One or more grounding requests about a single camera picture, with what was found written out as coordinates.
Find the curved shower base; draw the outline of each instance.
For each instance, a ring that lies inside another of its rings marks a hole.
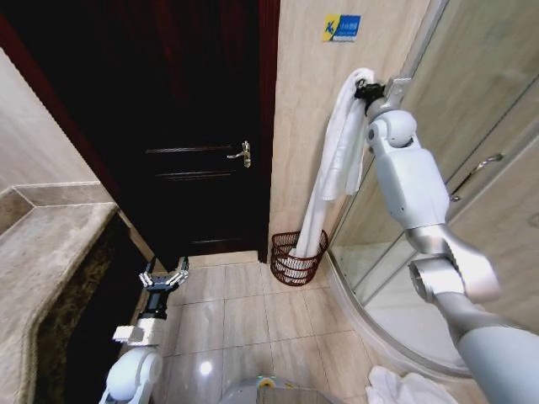
[[[340,268],[326,253],[331,270],[330,286],[339,305],[346,312],[353,328],[371,347],[388,362],[388,366],[401,372],[416,372],[433,380],[451,383],[469,379],[470,373],[462,367],[451,367],[414,352],[381,327],[355,298]]]

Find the marble wall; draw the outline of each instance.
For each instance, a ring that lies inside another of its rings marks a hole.
[[[398,74],[428,0],[281,0],[271,179],[270,235],[299,230],[340,86],[367,66],[382,79]],[[328,13],[361,15],[354,43],[321,41]],[[331,231],[343,200],[329,210]]]
[[[0,49],[0,192],[22,183],[96,180]]]

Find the marble countertop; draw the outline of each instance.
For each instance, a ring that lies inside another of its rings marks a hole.
[[[39,325],[116,210],[35,207],[0,236],[0,403],[31,400]]]

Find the door frame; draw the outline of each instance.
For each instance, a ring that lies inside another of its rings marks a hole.
[[[259,188],[260,203],[255,220],[260,223],[260,227],[257,229],[256,246],[259,261],[263,263],[267,262],[268,257],[279,16],[280,0],[259,0],[260,150],[258,165],[261,184]],[[125,206],[127,208],[125,210],[129,210],[130,201],[124,197],[121,187],[79,130],[77,123],[70,117],[40,66],[34,61],[17,32],[2,14],[0,14],[0,46],[119,207]],[[144,229],[138,230],[144,236]],[[152,240],[147,241],[152,250],[156,251],[152,246]]]

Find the shower enclosure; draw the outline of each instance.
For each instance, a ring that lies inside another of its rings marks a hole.
[[[452,230],[491,260],[485,308],[539,332],[539,10],[525,0],[450,0],[411,73],[403,108],[453,196]],[[425,368],[467,375],[437,309],[416,294],[416,258],[386,212],[370,157],[329,249],[377,336]]]

